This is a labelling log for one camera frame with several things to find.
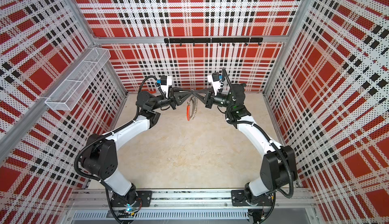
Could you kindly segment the silver keyring with red handle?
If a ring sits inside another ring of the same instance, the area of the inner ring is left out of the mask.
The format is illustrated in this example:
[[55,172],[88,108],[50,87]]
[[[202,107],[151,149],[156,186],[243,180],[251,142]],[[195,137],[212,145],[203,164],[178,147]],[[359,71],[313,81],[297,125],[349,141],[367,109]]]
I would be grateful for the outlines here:
[[194,96],[191,96],[187,102],[187,107],[186,107],[187,121],[193,120],[196,117],[197,109],[198,109],[198,99]]

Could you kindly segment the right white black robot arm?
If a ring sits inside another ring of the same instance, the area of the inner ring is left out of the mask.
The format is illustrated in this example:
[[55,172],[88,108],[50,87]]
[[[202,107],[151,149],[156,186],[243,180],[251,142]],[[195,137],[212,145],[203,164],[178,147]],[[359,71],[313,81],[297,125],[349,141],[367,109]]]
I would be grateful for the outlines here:
[[255,121],[244,101],[245,84],[231,82],[226,69],[221,73],[209,74],[209,89],[197,90],[193,95],[205,107],[213,105],[225,108],[225,121],[243,133],[262,156],[259,178],[245,184],[242,202],[257,205],[260,200],[270,197],[275,201],[276,193],[290,199],[294,195],[297,179],[295,152],[290,146],[283,146],[271,138]]

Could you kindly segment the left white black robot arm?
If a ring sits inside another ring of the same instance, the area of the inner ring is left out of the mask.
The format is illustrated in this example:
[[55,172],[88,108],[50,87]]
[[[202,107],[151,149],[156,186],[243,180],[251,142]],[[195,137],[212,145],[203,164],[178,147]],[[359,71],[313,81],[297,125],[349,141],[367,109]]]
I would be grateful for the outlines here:
[[154,127],[159,118],[159,108],[170,106],[176,109],[182,105],[193,91],[172,87],[170,77],[147,76],[144,81],[155,80],[159,95],[139,89],[136,99],[135,117],[119,128],[108,133],[91,135],[86,145],[79,151],[74,161],[76,173],[82,177],[101,183],[115,198],[127,205],[133,205],[138,195],[136,187],[119,170],[118,152],[131,139]]

